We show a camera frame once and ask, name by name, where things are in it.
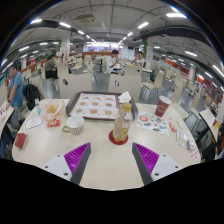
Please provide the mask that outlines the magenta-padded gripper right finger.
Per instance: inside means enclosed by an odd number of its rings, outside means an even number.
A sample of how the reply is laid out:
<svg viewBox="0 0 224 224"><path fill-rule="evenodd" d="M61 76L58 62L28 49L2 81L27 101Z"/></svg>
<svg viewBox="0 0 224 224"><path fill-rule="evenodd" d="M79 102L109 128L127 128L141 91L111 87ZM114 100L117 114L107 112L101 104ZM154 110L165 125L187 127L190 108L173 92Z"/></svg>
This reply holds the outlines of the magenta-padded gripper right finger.
<svg viewBox="0 0 224 224"><path fill-rule="evenodd" d="M138 143L132 144L132 153L145 185L182 169L169 155L159 155Z"/></svg>

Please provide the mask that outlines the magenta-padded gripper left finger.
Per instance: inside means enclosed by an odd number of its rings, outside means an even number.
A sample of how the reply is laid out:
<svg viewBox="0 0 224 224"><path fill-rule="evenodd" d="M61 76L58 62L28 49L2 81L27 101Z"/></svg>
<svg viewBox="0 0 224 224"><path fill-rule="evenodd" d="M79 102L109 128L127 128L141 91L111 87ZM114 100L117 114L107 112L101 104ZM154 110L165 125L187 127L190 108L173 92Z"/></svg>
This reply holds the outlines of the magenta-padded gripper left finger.
<svg viewBox="0 0 224 224"><path fill-rule="evenodd" d="M85 143L67 154L56 154L42 169L79 185L91 154L91 144Z"/></svg>

